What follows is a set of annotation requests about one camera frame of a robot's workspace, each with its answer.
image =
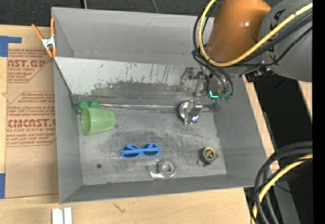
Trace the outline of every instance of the green cup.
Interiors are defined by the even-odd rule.
[[[112,110],[85,107],[81,113],[81,127],[84,135],[100,133],[115,126]]]

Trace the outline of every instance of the metal bracket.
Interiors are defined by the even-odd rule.
[[[184,124],[196,123],[203,105],[198,100],[184,102],[179,106],[178,112],[184,120]]]

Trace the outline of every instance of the orange clip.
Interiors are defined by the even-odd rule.
[[[56,57],[56,53],[57,53],[57,50],[56,50],[56,46],[55,46],[55,39],[54,39],[54,36],[55,36],[55,19],[54,18],[51,18],[51,37],[49,39],[44,39],[41,32],[37,29],[37,27],[32,24],[31,27],[34,29],[37,37],[42,41],[44,47],[46,48],[46,52],[47,54],[53,58]],[[51,53],[50,49],[49,49],[49,46],[52,45],[52,52],[53,54]]]

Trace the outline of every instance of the white object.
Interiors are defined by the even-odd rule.
[[[52,224],[72,224],[72,208],[52,209]]]

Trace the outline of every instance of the gray metal bin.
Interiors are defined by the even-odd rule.
[[[205,106],[197,123],[179,117],[198,81],[184,75],[201,70],[191,55],[196,17],[70,8],[52,17],[60,203],[253,186],[266,154],[242,79],[229,103],[197,97]],[[116,126],[85,136],[81,100],[113,110]],[[162,148],[157,157],[120,156],[123,145],[147,142]],[[208,167],[198,166],[203,147],[218,154]],[[176,175],[153,179],[162,159]]]

